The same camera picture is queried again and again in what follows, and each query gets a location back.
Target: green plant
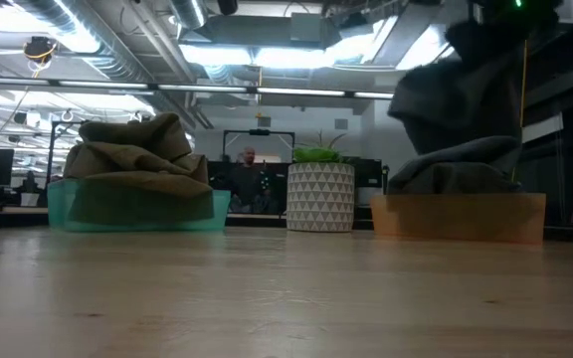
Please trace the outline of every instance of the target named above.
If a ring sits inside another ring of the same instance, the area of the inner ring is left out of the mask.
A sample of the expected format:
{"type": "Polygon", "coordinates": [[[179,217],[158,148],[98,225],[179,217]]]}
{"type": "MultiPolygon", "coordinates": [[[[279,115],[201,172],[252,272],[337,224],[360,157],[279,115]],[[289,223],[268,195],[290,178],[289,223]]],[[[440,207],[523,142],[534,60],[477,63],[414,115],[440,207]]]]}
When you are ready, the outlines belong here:
{"type": "Polygon", "coordinates": [[[296,163],[344,163],[344,157],[335,150],[335,143],[343,137],[340,134],[334,137],[328,145],[324,145],[322,132],[317,133],[318,141],[312,145],[300,143],[303,147],[296,148],[293,152],[293,160],[296,163]]]}

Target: teal plastic bin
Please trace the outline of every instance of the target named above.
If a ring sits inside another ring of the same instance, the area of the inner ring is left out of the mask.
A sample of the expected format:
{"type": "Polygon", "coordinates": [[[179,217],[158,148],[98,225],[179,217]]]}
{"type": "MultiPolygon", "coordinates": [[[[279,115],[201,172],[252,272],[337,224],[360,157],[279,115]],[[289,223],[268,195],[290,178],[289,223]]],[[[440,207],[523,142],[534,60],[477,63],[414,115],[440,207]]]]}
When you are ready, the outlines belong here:
{"type": "Polygon", "coordinates": [[[104,225],[77,222],[71,218],[70,212],[79,187],[80,182],[76,179],[60,180],[48,186],[48,215],[52,228],[69,232],[223,231],[231,200],[231,192],[213,191],[213,217],[209,219],[183,221],[179,218],[178,222],[165,224],[104,225]]]}

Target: wooden table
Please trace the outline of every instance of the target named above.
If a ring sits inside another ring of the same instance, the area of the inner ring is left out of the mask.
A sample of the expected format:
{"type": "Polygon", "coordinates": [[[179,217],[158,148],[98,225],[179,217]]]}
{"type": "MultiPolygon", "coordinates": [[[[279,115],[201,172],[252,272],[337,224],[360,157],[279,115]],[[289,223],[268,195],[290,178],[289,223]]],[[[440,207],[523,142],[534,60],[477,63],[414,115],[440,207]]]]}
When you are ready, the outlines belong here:
{"type": "Polygon", "coordinates": [[[0,357],[571,357],[573,244],[0,230],[0,357]]]}

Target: man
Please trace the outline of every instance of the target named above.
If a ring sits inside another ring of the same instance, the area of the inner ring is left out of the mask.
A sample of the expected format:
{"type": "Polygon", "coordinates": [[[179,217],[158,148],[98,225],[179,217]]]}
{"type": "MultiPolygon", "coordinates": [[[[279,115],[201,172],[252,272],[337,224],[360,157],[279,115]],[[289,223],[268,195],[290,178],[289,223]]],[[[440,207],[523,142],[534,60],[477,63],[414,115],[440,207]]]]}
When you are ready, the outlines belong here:
{"type": "Polygon", "coordinates": [[[232,210],[234,212],[251,213],[254,199],[258,193],[258,180],[260,178],[260,168],[254,165],[256,160],[256,150],[246,147],[242,153],[243,164],[234,168],[229,174],[234,188],[234,200],[232,210]]]}

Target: geometric patterned pot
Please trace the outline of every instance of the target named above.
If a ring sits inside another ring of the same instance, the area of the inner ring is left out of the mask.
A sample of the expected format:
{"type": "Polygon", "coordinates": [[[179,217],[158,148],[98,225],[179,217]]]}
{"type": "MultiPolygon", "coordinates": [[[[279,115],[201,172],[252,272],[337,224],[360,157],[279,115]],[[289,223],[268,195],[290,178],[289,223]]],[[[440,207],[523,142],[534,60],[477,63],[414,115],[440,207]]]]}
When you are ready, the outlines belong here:
{"type": "Polygon", "coordinates": [[[353,228],[355,168],[338,163],[301,163],[288,168],[286,227],[309,232],[353,228]]]}

